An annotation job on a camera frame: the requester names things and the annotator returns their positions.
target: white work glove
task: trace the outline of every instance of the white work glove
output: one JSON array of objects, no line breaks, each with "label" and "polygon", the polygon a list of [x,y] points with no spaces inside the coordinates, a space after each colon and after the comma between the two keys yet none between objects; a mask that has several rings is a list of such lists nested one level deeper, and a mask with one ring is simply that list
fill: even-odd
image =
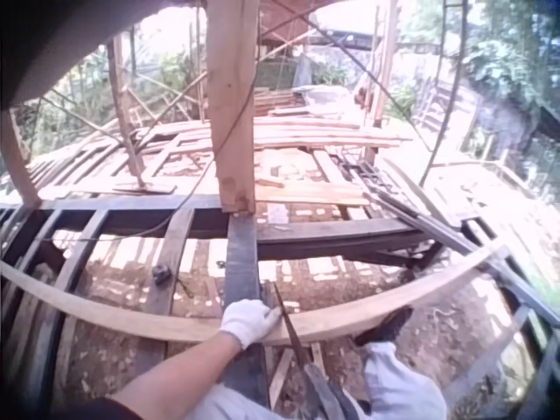
[{"label": "white work glove", "polygon": [[235,336],[245,350],[267,335],[281,315],[280,308],[270,309],[260,300],[243,299],[226,308],[220,331]]}]

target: white pants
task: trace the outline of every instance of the white pants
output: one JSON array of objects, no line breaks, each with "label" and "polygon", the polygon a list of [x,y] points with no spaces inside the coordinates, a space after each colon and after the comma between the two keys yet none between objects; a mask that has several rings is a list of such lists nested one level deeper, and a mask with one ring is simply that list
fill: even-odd
[{"label": "white pants", "polygon": [[[367,392],[371,399],[371,419],[445,420],[447,407],[441,391],[428,377],[410,370],[395,356],[393,343],[369,343],[364,368]],[[222,385],[212,387],[208,395],[188,417],[191,420],[282,420]]]}]

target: human arm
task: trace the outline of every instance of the human arm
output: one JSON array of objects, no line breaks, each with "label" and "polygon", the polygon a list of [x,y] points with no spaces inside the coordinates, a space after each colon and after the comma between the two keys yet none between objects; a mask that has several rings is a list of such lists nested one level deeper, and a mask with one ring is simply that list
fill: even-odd
[{"label": "human arm", "polygon": [[182,419],[218,381],[228,363],[279,320],[258,300],[231,304],[211,339],[160,363],[112,395],[144,420]]}]

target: electrical wire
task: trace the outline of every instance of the electrical wire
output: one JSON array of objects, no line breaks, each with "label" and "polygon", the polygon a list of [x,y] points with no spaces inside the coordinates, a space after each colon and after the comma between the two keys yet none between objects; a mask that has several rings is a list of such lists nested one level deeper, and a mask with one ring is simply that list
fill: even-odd
[{"label": "electrical wire", "polygon": [[[261,25],[260,25],[260,18],[259,18],[259,25],[257,26],[257,39],[259,40],[259,45],[260,45],[260,41],[261,41]],[[186,197],[181,200],[180,204],[177,206],[177,208],[173,211],[171,211],[171,214],[169,216],[167,216],[163,221],[159,222],[156,226],[154,227],[150,227],[148,229],[145,229],[141,232],[135,233],[135,234],[127,234],[125,236],[117,236],[115,238],[108,238],[108,239],[101,239],[101,238],[76,238],[76,239],[72,239],[72,240],[68,240],[69,242],[113,242],[113,241],[121,241],[123,239],[129,239],[129,238],[134,238],[137,236],[146,236],[151,234],[152,232],[156,232],[158,231],[160,228],[163,228],[165,225],[167,225],[173,215],[179,211],[184,205],[185,203],[194,195],[194,192],[196,191],[196,189],[200,186],[200,183],[202,182],[202,179],[206,176],[208,169],[210,169],[210,166],[212,165],[213,162],[215,162],[216,158],[220,155],[221,151],[223,150],[223,148],[225,147],[226,143],[229,141],[229,139],[231,138],[231,135],[233,134],[235,127],[237,127],[237,124],[239,123],[239,121],[242,119],[243,113],[245,112],[245,110],[247,109],[247,106],[249,105],[249,102],[251,101],[251,98],[253,96],[253,92],[255,90],[255,84],[256,84],[256,79],[257,79],[257,75],[258,75],[258,69],[259,69],[259,59],[261,58],[261,49],[257,48],[257,61],[256,61],[256,65],[255,65],[255,76],[253,77],[253,80],[251,81],[251,86],[249,87],[248,93],[247,93],[247,97],[245,98],[245,102],[243,103],[243,106],[241,107],[241,111],[239,112],[239,114],[237,114],[237,116],[235,117],[234,123],[232,124],[231,128],[229,129],[229,131],[226,134],[226,137],[223,141],[223,143],[221,144],[221,146],[218,148],[218,150],[213,154],[212,159],[210,160],[210,162],[208,162],[208,164],[205,166],[205,168],[202,170],[202,172],[200,173],[198,179],[196,180],[196,182],[194,183],[194,186],[192,187],[192,190],[186,195]],[[35,238],[34,241],[45,241],[45,242],[49,242],[51,241],[51,238]]]}]

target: forearm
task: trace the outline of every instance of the forearm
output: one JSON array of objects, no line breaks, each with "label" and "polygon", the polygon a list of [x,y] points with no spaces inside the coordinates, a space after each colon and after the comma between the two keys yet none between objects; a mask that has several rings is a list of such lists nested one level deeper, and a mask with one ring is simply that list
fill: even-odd
[{"label": "forearm", "polygon": [[145,420],[184,418],[241,350],[234,336],[218,332],[138,376],[112,398]]}]

